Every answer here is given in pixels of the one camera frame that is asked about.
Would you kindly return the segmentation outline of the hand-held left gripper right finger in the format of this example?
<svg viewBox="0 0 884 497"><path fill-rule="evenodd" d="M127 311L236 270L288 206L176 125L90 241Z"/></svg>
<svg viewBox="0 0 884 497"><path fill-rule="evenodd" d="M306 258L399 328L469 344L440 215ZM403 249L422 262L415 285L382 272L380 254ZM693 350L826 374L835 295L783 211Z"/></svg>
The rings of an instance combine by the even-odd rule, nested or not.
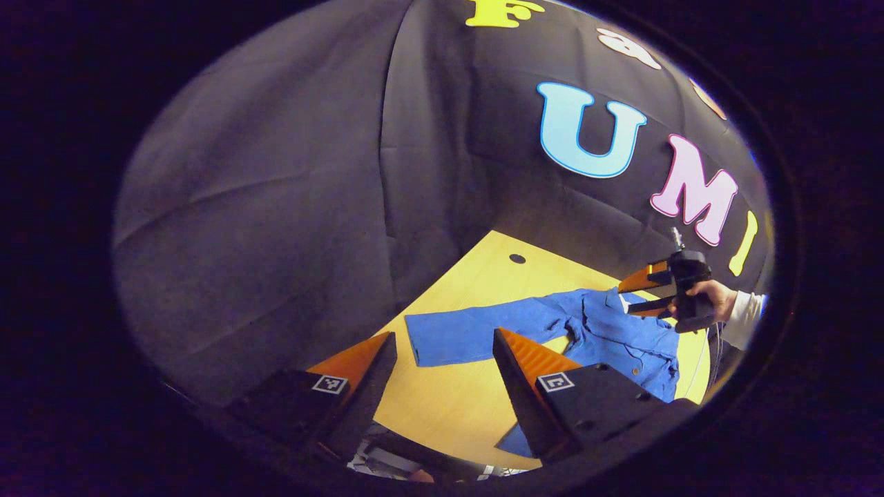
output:
<svg viewBox="0 0 884 497"><path fill-rule="evenodd" d="M654 396L611 364L580 365L514 331L496 329L492 353L517 425L544 465L622 442L654 443L698 411Z"/></svg>

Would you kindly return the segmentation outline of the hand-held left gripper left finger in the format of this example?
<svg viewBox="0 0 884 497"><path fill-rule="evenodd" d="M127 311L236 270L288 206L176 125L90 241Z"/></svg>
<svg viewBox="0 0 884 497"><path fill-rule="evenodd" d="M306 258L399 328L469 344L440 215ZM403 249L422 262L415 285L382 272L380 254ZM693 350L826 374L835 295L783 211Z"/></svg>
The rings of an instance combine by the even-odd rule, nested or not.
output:
<svg viewBox="0 0 884 497"><path fill-rule="evenodd" d="M348 462L397 358L395 333L383 331L307 370L276 372L224 411L300 454Z"/></svg>

